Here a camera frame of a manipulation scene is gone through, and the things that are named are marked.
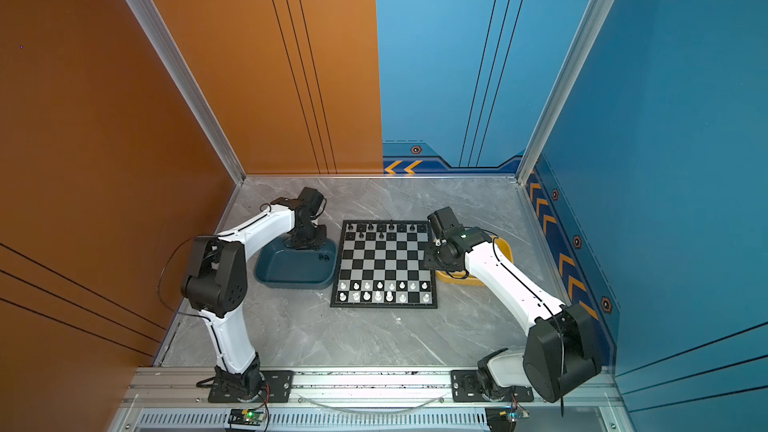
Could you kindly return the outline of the left green circuit board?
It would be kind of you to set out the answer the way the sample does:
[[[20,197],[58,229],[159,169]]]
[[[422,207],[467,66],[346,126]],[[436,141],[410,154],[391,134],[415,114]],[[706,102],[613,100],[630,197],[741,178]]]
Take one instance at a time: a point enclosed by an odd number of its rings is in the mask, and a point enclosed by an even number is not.
[[[269,415],[263,409],[238,409],[229,411],[226,427],[227,431],[266,431]]]

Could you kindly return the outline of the teal plastic tray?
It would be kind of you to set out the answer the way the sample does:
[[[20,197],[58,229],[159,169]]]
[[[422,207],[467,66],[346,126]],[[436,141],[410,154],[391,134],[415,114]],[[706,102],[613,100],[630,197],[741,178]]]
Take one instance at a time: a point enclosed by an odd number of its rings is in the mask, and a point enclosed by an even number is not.
[[[255,262],[255,279],[269,288],[322,290],[331,285],[337,260],[337,244],[328,239],[318,250],[293,250],[284,246],[283,234],[265,245]],[[323,254],[335,256],[324,261]]]

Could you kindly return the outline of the white chess pieces row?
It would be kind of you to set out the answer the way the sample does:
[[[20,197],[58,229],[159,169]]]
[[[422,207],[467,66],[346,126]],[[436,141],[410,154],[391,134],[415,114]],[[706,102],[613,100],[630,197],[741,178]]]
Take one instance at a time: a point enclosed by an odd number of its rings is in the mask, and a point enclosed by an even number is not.
[[[340,279],[335,287],[332,304],[349,307],[434,308],[437,306],[437,297],[431,279]]]

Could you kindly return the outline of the yellow plastic tray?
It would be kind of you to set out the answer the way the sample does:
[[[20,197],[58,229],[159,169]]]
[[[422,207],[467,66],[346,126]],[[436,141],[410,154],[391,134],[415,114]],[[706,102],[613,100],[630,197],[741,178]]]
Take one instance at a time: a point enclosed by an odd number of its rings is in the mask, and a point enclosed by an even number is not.
[[[509,243],[503,238],[498,237],[497,235],[492,234],[491,237],[495,241],[502,255],[511,264],[514,264],[514,256]],[[478,279],[472,274],[469,274],[465,270],[458,271],[458,272],[446,272],[446,271],[436,270],[435,277],[439,281],[447,284],[477,286],[477,287],[485,286],[485,284],[480,279]]]

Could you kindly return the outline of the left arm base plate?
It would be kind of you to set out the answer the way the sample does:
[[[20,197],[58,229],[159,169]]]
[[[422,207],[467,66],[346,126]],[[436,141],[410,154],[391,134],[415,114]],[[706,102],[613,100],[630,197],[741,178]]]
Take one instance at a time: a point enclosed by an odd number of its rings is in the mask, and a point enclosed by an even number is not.
[[[266,400],[268,404],[287,403],[294,381],[292,370],[262,371],[255,385],[242,385],[234,380],[224,379],[218,373],[212,379],[207,401],[209,403],[256,403]]]

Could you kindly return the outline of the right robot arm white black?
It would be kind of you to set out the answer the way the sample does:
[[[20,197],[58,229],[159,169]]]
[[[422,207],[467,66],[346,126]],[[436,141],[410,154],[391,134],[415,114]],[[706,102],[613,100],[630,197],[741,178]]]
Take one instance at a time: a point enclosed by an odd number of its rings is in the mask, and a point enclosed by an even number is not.
[[[485,399],[505,399],[523,374],[526,387],[554,403],[602,372],[595,321],[582,306],[568,306],[539,287],[504,256],[496,237],[465,227],[451,208],[433,212],[428,222],[433,240],[425,250],[427,268],[477,278],[526,333],[523,353],[500,349],[478,361],[476,381]]]

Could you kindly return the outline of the black chess pieces on board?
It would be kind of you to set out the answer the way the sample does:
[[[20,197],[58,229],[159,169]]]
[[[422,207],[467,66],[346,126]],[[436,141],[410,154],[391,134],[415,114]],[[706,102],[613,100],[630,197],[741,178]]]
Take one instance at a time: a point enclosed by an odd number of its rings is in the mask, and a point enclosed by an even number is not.
[[[426,221],[344,221],[346,240],[426,241],[431,237]]]

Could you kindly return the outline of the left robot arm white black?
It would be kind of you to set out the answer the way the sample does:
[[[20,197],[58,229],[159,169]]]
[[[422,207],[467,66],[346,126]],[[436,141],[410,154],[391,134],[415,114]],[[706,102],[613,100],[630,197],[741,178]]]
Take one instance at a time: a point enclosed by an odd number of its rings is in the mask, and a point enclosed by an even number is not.
[[[209,402],[268,398],[269,382],[244,319],[248,280],[273,289],[327,288],[337,245],[317,221],[325,204],[320,191],[306,187],[229,230],[194,238],[181,293],[204,320],[216,352],[213,377],[198,384],[208,389]]]

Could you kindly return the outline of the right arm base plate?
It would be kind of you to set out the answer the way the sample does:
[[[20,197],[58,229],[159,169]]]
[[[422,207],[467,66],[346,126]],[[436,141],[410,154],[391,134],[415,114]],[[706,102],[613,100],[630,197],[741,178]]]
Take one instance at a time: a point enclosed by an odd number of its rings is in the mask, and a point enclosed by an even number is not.
[[[488,372],[459,369],[450,372],[455,402],[533,402],[533,389],[523,385],[500,386]]]

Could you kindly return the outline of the right circuit board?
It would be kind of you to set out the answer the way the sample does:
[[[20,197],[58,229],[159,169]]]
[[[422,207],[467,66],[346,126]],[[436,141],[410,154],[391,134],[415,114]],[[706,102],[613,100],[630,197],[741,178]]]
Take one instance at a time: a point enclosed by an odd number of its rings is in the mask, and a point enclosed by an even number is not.
[[[514,432],[521,420],[530,417],[524,408],[486,408],[486,423],[490,432]]]

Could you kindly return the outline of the aluminium mounting rail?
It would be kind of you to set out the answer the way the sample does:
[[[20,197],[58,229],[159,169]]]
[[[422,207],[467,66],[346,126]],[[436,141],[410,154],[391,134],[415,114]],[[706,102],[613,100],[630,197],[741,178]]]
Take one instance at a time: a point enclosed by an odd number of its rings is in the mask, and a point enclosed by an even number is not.
[[[292,370],[287,403],[209,403],[199,382],[204,368],[139,369],[110,425],[112,431],[227,431],[229,411],[263,409],[266,431],[489,431],[486,408],[524,408],[530,417],[515,431],[630,431],[612,377],[601,373],[549,403],[534,390],[533,402],[453,400],[457,366],[267,367]]]

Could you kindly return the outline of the black white chessboard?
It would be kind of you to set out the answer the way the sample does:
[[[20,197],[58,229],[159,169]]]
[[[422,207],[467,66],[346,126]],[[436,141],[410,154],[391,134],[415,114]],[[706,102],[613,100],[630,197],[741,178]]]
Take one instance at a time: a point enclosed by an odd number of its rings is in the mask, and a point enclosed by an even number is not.
[[[432,232],[429,223],[428,231],[431,237],[426,241],[405,240],[346,240],[341,227],[339,252],[336,263],[336,271],[332,284],[330,305],[336,308],[387,308],[387,309],[436,309],[438,307],[437,287],[435,272],[422,268],[424,250],[429,242],[432,242]],[[421,307],[349,307],[333,305],[332,299],[335,287],[340,279],[367,279],[367,280],[405,280],[419,279],[433,281],[433,289],[437,297],[437,306],[434,308]]]

